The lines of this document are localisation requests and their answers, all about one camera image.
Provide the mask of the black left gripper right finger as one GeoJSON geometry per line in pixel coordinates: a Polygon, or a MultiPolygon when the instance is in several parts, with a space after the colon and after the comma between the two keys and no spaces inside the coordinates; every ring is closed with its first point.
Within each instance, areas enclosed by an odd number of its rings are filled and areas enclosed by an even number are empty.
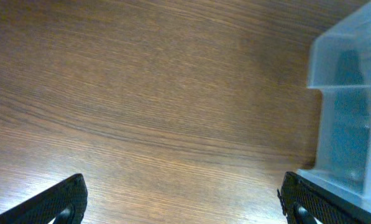
{"type": "Polygon", "coordinates": [[[294,172],[286,172],[277,190],[282,214],[290,224],[368,224],[364,210],[294,172]]]}

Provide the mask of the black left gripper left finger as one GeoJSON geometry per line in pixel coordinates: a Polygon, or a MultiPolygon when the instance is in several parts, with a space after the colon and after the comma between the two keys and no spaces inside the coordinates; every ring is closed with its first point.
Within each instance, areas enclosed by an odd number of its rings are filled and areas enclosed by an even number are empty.
{"type": "Polygon", "coordinates": [[[0,223],[81,223],[88,191],[82,174],[74,174],[0,214],[0,223]]]}

